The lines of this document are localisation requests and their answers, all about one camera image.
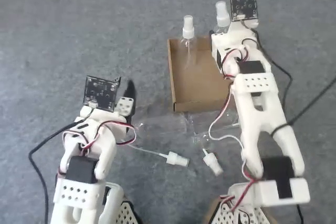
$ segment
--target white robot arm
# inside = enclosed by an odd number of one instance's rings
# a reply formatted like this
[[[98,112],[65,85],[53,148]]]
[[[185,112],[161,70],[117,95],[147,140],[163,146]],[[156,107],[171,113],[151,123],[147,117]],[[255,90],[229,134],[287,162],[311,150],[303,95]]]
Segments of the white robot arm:
[[[232,22],[228,33],[211,35],[212,56],[218,69],[224,77],[233,80],[230,92],[239,116],[240,140],[244,147],[242,160],[258,180],[249,190],[250,197],[247,195],[241,204],[260,207],[307,203],[310,201],[309,189],[302,178],[305,164],[292,127],[286,126],[273,136],[283,156],[260,158],[259,155],[260,132],[271,134],[287,121],[271,65],[250,29],[257,25],[255,18],[244,23]],[[239,198],[245,187],[246,183],[234,185],[229,195]]]
[[[122,97],[114,107],[120,80],[87,77],[85,104],[75,122],[62,134],[65,153],[59,165],[52,224],[115,223],[123,204],[123,189],[105,178],[111,168],[117,145],[124,141],[127,120],[133,113],[134,99]],[[138,223],[129,206],[127,214]]]

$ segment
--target perforated plate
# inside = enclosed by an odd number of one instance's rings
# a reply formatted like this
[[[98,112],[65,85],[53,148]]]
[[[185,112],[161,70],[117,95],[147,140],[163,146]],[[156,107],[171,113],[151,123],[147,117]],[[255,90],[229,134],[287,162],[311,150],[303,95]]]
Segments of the perforated plate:
[[[117,224],[138,224],[132,207],[128,202],[123,202],[121,204],[120,211],[115,222]]]
[[[103,196],[104,188],[103,183],[87,184],[58,178],[54,203],[82,209],[94,209],[99,198]]]
[[[234,82],[234,88],[237,93],[278,92],[272,73],[238,74]]]
[[[260,208],[241,207],[234,215],[228,204],[218,208],[211,224],[271,224]]]

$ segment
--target spray nozzle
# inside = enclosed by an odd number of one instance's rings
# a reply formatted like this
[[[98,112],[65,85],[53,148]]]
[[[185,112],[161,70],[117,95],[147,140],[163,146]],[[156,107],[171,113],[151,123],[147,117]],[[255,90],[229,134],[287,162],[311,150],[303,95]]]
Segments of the spray nozzle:
[[[224,1],[217,2],[216,10],[217,10],[217,25],[219,27],[226,27],[230,25],[230,15],[226,9],[226,3]]]
[[[191,15],[184,16],[183,38],[192,39],[195,36],[194,18]]]

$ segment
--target hole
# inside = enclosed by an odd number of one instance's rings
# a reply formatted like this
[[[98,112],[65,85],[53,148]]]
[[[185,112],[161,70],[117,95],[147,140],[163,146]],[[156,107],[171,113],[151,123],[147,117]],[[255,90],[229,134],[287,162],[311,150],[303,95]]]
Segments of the hole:
[[[85,128],[85,127],[87,127],[87,126],[89,126],[89,124],[86,123],[86,124],[83,124],[83,125],[78,126],[77,129],[80,130],[80,129]]]

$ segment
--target brown cardboard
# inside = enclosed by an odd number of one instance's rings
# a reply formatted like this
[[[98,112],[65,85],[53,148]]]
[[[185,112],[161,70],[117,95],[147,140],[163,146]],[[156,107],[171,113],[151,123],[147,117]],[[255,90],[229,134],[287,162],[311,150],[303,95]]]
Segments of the brown cardboard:
[[[178,39],[168,40],[169,70],[174,112],[220,109],[228,94],[224,80],[211,56],[208,38],[197,39],[196,65],[185,68],[185,58],[177,54]]]

